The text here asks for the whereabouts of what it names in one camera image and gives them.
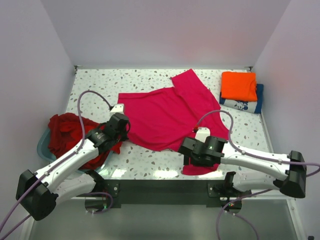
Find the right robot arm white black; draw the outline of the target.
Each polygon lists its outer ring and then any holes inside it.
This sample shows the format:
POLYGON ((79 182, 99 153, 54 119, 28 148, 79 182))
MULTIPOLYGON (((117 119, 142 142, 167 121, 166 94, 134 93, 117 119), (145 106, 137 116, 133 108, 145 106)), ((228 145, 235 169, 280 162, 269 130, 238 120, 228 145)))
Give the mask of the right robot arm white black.
POLYGON ((307 168, 300 152, 291 151, 288 155, 263 151, 248 153, 246 148, 239 151, 227 140, 213 136, 204 141, 186 137, 178 152, 197 167, 220 164, 251 169, 251 172, 230 171, 225 174, 223 185, 218 189, 227 196, 268 189, 292 198, 306 196, 307 168))

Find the pink t shirt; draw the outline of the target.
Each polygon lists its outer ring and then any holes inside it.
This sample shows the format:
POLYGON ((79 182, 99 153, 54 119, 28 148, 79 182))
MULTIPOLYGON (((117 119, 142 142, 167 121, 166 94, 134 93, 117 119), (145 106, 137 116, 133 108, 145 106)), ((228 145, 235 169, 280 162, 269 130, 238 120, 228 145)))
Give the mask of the pink t shirt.
POLYGON ((172 87, 150 92, 119 93, 118 103, 131 124, 129 140, 152 151, 177 151, 186 137, 193 138, 194 127, 209 113, 201 126, 214 137, 228 139, 220 104, 211 91, 189 69, 171 78, 172 87))

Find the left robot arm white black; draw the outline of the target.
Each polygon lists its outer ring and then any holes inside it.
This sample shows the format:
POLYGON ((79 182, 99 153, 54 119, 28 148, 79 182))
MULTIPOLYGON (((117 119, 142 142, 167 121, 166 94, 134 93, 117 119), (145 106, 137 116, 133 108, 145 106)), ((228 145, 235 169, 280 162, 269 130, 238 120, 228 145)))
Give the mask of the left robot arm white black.
POLYGON ((114 113, 103 129, 89 131, 75 147, 51 164, 36 172, 24 171, 19 176, 16 200, 34 220, 40 221, 63 201, 87 193, 99 196, 104 184, 102 177, 94 170, 71 180, 67 178, 87 162, 127 140, 130 127, 127 116, 114 113))

